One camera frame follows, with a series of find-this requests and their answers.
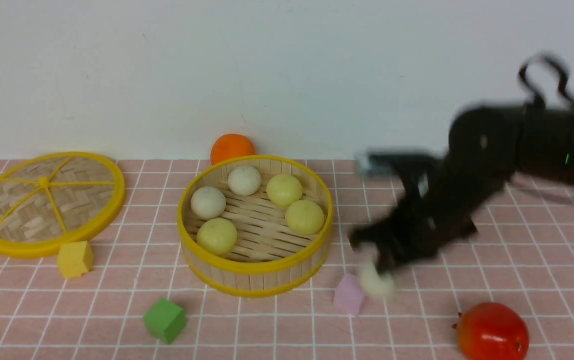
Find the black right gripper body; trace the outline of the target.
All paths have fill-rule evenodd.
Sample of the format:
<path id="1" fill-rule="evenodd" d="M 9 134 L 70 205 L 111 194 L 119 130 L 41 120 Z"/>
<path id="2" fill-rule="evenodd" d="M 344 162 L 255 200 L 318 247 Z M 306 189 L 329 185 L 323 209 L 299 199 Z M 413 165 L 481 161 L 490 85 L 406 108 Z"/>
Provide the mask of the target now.
<path id="1" fill-rule="evenodd" d="M 391 212 L 349 233 L 354 250 L 376 246 L 374 265 L 380 275 L 434 258 L 452 242 L 477 233 L 471 215 L 480 207 L 478 186 L 431 187 L 424 196 L 406 194 Z"/>

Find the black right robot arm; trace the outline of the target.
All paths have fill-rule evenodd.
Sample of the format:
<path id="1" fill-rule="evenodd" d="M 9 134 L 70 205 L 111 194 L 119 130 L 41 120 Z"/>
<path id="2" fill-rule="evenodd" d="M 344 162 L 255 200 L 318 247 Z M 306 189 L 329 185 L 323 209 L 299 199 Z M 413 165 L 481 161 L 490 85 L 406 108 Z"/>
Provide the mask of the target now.
<path id="1" fill-rule="evenodd" d="M 461 112 L 443 157 L 420 150 L 369 152 L 405 194 L 389 214 L 349 233 L 356 251 L 377 250 L 379 274 L 435 257 L 476 233 L 472 215 L 516 173 L 574 186 L 574 108 L 481 106 Z"/>

